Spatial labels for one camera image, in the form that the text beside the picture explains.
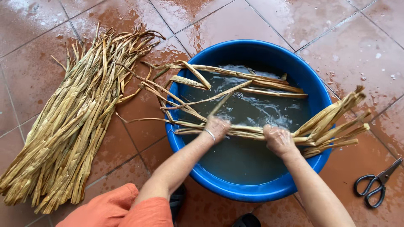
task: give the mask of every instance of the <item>blue plastic basin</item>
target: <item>blue plastic basin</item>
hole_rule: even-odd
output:
[[[195,55],[188,63],[197,65],[217,66],[223,59],[232,61],[253,61],[263,65],[276,67],[283,70],[296,81],[299,86],[309,95],[311,115],[331,104],[327,90],[314,72],[314,70],[300,57],[292,52],[272,43],[258,40],[232,40],[211,46]],[[195,78],[189,70],[181,70],[179,76]],[[182,84],[173,83],[170,92],[180,96],[185,89]],[[173,118],[178,119],[178,110],[171,110]],[[185,146],[181,136],[172,131],[178,129],[177,125],[166,123],[168,141],[174,152]],[[307,159],[310,166],[318,173],[324,167],[330,155],[331,149]],[[223,197],[243,202],[266,202],[278,200],[289,196],[297,191],[290,173],[260,185],[238,185],[229,183],[215,177],[199,164],[196,164],[190,173],[191,177],[203,187]]]

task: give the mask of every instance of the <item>terracotta floor tile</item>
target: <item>terracotta floor tile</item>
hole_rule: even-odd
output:
[[[404,99],[401,98],[386,112],[369,123],[372,132],[393,152],[396,157],[404,156]]]
[[[253,214],[260,220],[262,227],[313,226],[299,202],[292,195],[266,202],[254,210]]]
[[[374,0],[348,0],[349,3],[351,3],[353,6],[358,8],[359,10],[362,10],[366,6],[368,6],[370,3],[372,3]]]
[[[43,216],[38,221],[29,225],[29,227],[52,227],[48,216]]]
[[[67,15],[72,18],[89,8],[95,6],[96,4],[102,2],[104,0],[86,0],[86,1],[77,1],[77,0],[60,0],[63,7],[66,10]]]
[[[263,40],[291,50],[244,0],[235,0],[176,36],[192,56],[214,44],[236,39]]]
[[[404,46],[403,8],[404,2],[401,0],[378,0],[363,10],[363,13]]]
[[[0,69],[0,136],[18,126],[17,118]]]
[[[38,118],[38,116],[39,116],[39,114],[35,115],[33,118],[29,119],[28,121],[24,122],[21,125],[21,131],[23,132],[23,136],[24,136],[25,140],[27,139],[27,135],[31,131],[31,128],[34,125],[34,123],[35,123],[36,119]]]
[[[223,7],[232,0],[150,0],[174,33]]]
[[[172,154],[173,151],[171,150],[170,143],[168,142],[167,137],[165,137],[147,150],[143,151],[140,155],[145,161],[147,169],[150,173],[153,173],[157,167]]]
[[[3,174],[24,147],[19,128],[0,137],[0,173]]]
[[[58,0],[0,2],[0,56],[65,22]]]
[[[35,208],[31,207],[31,201],[15,206],[6,206],[3,203],[3,196],[0,196],[0,220],[2,226],[22,227],[30,224],[41,217],[41,214],[35,214]]]
[[[295,50],[355,12],[346,0],[248,2]]]
[[[404,93],[404,50],[360,13],[299,55],[340,97],[364,85],[367,98],[355,111],[375,116]]]
[[[165,64],[176,60],[187,61],[189,56],[181,44],[175,37],[165,40],[146,55],[142,60],[153,64]],[[176,75],[179,70],[171,69],[166,74],[157,80],[157,83],[163,85],[173,75]],[[142,77],[146,77],[149,73],[149,68],[138,63],[136,73]],[[133,79],[125,89],[125,96],[134,93],[139,81]],[[160,105],[155,95],[143,90],[135,98],[128,100],[126,103],[120,104],[117,112],[126,120],[137,118],[163,118],[163,112],[160,110]],[[158,139],[166,135],[164,122],[160,121],[141,121],[125,124],[130,136],[135,142],[136,148],[139,151],[144,150]]]
[[[205,189],[191,177],[187,177],[184,184],[187,195],[176,221],[181,227],[230,226],[238,217],[260,205],[225,199]]]
[[[21,123],[40,113],[59,87],[65,72],[50,55],[64,64],[66,43],[75,37],[66,22],[0,59]]]
[[[88,203],[94,197],[102,193],[111,191],[127,183],[134,183],[140,190],[143,184],[149,179],[145,165],[139,156],[135,157],[125,165],[121,166],[106,178],[98,181],[91,187],[86,189],[84,200],[78,205],[70,204],[69,202],[62,204],[58,210],[50,215],[52,223],[56,225],[62,221],[67,215],[81,205]]]
[[[113,115],[102,144],[91,165],[87,185],[137,154],[121,119]]]
[[[98,22],[100,32],[106,32],[112,27],[117,33],[133,32],[134,26],[142,22],[147,29],[156,30],[166,38],[172,36],[172,32],[148,0],[106,0],[72,19],[78,35],[90,43],[95,37]]]
[[[363,197],[353,193],[353,184],[361,176],[379,174],[394,162],[394,157],[371,132],[357,136],[359,144],[336,148],[320,176],[341,200],[357,226],[400,226],[404,218],[403,168],[399,167],[386,184],[384,202],[368,209]]]

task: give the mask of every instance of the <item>black sandal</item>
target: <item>black sandal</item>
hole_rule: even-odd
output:
[[[177,190],[170,196],[170,209],[173,223],[178,216],[178,213],[185,201],[185,185],[181,184]]]
[[[251,214],[244,214],[231,227],[261,227],[261,222],[258,218]]]

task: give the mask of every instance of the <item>silver bracelet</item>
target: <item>silver bracelet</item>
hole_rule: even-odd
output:
[[[207,132],[212,136],[212,139],[213,139],[214,143],[216,143],[216,137],[213,135],[213,133],[211,133],[211,132],[210,132],[209,130],[207,130],[206,128],[204,128],[203,130],[207,131]]]

